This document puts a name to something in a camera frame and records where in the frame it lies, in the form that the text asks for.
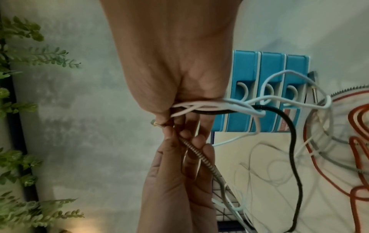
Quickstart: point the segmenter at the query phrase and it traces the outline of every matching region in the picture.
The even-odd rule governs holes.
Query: skin
[[[139,106],[169,125],[145,183],[138,232],[217,232],[212,176],[174,131],[205,145],[213,116],[170,118],[177,102],[223,98],[230,75],[234,23],[240,0],[100,0],[125,80]]]
[[[163,129],[164,141],[157,150],[142,193],[141,216],[138,233],[215,233],[218,232],[212,198],[211,172],[200,166],[181,170],[181,155],[186,152],[178,142],[175,130]],[[191,140],[188,130],[180,136]],[[201,149],[214,165],[214,148],[198,135],[192,144]]]

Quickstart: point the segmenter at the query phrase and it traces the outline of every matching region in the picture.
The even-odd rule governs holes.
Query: white table
[[[328,93],[369,83],[369,2],[364,0],[250,0],[242,3],[236,23],[234,49],[281,52],[311,56],[311,70],[319,73],[319,85]],[[299,122],[298,143],[302,142]],[[215,143],[239,136],[216,133]],[[249,211],[259,233],[284,232],[292,224],[298,198],[296,181],[275,188],[251,175],[239,163],[249,163],[262,178],[289,176],[292,171],[283,152],[259,145],[261,141],[288,151],[289,134],[260,134],[216,148],[216,165],[228,183],[235,184],[246,197]],[[348,146],[335,145],[330,155],[355,166]],[[354,172],[338,168],[322,158],[319,166],[341,188],[350,192],[361,182]],[[304,199],[298,220],[298,232],[354,232],[349,198],[339,193],[315,171],[310,156],[303,156],[298,168]],[[365,191],[360,196],[369,196]],[[369,232],[369,203],[357,201],[362,232]]]

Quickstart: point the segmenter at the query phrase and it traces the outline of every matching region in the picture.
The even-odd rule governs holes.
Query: black cable
[[[289,127],[289,130],[290,130],[290,133],[291,133],[291,142],[289,144],[289,163],[291,165],[292,173],[295,176],[295,179],[296,179],[296,182],[297,182],[297,187],[299,189],[299,198],[297,200],[295,213],[293,215],[292,226],[286,232],[293,232],[296,229],[297,218],[299,217],[300,208],[301,208],[301,204],[302,204],[302,201],[303,201],[303,184],[301,183],[300,176],[297,172],[296,164],[295,164],[295,158],[294,158],[294,151],[295,151],[296,138],[297,138],[296,129],[295,129],[295,126],[293,125],[293,122],[291,121],[291,119],[282,110],[280,110],[276,107],[268,106],[268,105],[253,105],[252,107],[255,110],[265,110],[265,111],[270,111],[270,112],[276,113],[287,123],[287,125]],[[193,110],[192,112],[198,113],[198,114],[204,114],[204,115],[221,115],[221,114],[235,113],[236,111],[233,111],[233,110],[221,110],[221,111]]]

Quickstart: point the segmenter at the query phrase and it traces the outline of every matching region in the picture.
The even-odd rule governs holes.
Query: red cable
[[[345,98],[348,98],[350,96],[355,96],[355,95],[359,95],[359,94],[364,94],[364,93],[369,93],[369,91],[360,91],[360,92],[356,92],[356,93],[351,93],[351,94],[348,94],[348,95],[345,95],[345,96],[341,96],[335,100],[333,100],[333,102],[336,102],[338,100],[341,100],[341,99],[345,99]],[[360,111],[360,113],[357,115],[357,121],[359,123],[359,125],[366,131],[369,133],[369,128],[364,124],[364,121],[363,121],[363,115],[364,113],[366,113],[367,111],[369,111],[369,104],[365,104],[365,105],[362,105],[362,106],[359,106],[359,107],[356,107],[354,108],[353,110],[350,111],[349,115],[348,115],[348,120],[351,124],[351,126],[355,129],[355,131],[357,133],[359,133],[363,138],[365,138],[366,140],[369,140],[369,137],[368,135],[363,132],[356,124],[355,120],[354,120],[354,115],[357,111]],[[305,122],[305,125],[304,125],[304,130],[303,130],[303,139],[304,141],[306,142],[307,141],[307,136],[306,136],[306,131],[307,131],[307,128],[306,128],[306,122]],[[368,148],[366,147],[365,143],[362,141],[362,139],[356,137],[356,136],[352,136],[350,137],[349,139],[349,144],[350,144],[350,147],[352,149],[352,152],[353,152],[353,155],[354,155],[354,158],[355,158],[355,164],[356,164],[356,167],[358,169],[362,169],[362,164],[361,164],[361,160],[360,160],[360,155],[359,155],[359,152],[356,148],[356,144],[355,144],[355,141],[358,143],[358,145],[362,148],[362,150],[364,151],[366,157],[369,159],[369,150]],[[312,153],[312,149],[310,147],[309,144],[306,144],[306,148],[308,150],[309,153]],[[356,195],[357,191],[359,190],[362,190],[362,189],[366,189],[369,191],[369,183],[365,180],[364,178],[364,175],[363,174],[360,174],[358,173],[358,176],[361,180],[361,182],[363,183],[362,186],[357,186],[357,187],[354,187],[350,193],[347,193],[346,191],[344,191],[343,189],[341,189],[338,185],[336,185],[331,179],[329,179],[323,172],[322,170],[318,167],[317,163],[316,163],[316,160],[315,160],[315,157],[312,155],[311,156],[311,160],[312,160],[312,163],[314,164],[314,167],[315,169],[318,171],[318,173],[323,177],[325,178],[331,185],[333,185],[338,191],[340,191],[341,193],[343,193],[344,195],[350,197],[350,205],[351,205],[351,211],[352,211],[352,216],[354,218],[354,224],[355,224],[355,232],[356,233],[361,233],[361,225],[360,225],[360,219],[359,219],[359,215],[357,213],[357,207],[356,207],[356,200],[361,200],[361,201],[365,201],[365,202],[369,202],[369,198],[362,198],[362,197],[358,197]]]

